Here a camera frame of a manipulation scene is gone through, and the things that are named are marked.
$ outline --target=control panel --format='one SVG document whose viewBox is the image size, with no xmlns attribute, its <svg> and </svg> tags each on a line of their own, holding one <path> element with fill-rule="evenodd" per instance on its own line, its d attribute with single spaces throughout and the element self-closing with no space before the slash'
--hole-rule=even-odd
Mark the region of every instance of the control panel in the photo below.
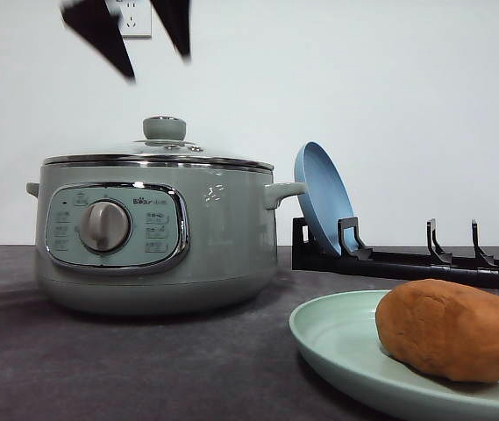
<svg viewBox="0 0 499 421">
<path fill-rule="evenodd" d="M 46 248 L 58 262 L 89 268 L 170 266 L 188 249 L 180 194 L 142 182 L 88 183 L 57 190 Z"/>
</svg>

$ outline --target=brand logo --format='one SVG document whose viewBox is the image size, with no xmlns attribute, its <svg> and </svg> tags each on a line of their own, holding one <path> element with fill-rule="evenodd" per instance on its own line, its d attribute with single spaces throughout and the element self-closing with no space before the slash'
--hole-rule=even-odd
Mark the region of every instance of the brand logo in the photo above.
<svg viewBox="0 0 499 421">
<path fill-rule="evenodd" d="M 134 204 L 150 204 L 150 203 L 153 203 L 153 200 L 145 199 L 144 197 L 134 197 L 132 199 L 132 203 L 134 203 Z"/>
</svg>

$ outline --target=electrical outlet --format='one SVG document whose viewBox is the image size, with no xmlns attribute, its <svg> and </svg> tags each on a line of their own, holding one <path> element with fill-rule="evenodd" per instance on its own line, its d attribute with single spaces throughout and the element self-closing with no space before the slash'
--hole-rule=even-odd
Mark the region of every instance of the electrical outlet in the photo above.
<svg viewBox="0 0 499 421">
<path fill-rule="evenodd" d="M 111 14 L 120 11 L 118 29 L 123 38 L 152 38 L 150 0 L 105 0 Z"/>
</svg>

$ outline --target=brown bread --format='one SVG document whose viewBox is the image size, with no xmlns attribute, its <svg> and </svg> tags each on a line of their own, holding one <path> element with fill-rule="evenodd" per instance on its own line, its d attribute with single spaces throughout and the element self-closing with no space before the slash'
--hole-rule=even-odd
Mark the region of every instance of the brown bread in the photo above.
<svg viewBox="0 0 499 421">
<path fill-rule="evenodd" d="M 380 342 L 399 361 L 457 382 L 499 381 L 499 296 L 454 282 L 406 282 L 375 313 Z"/>
</svg>

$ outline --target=light green plate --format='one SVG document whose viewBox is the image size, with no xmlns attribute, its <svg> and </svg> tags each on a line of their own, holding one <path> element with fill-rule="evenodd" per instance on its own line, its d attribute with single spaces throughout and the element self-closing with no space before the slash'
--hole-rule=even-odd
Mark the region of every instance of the light green plate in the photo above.
<svg viewBox="0 0 499 421">
<path fill-rule="evenodd" d="M 499 419 L 499 382 L 439 380 L 387 355 L 374 321 L 375 308 L 387 292 L 323 296 L 292 311 L 290 329 L 304 359 L 337 389 L 394 417 Z"/>
</svg>

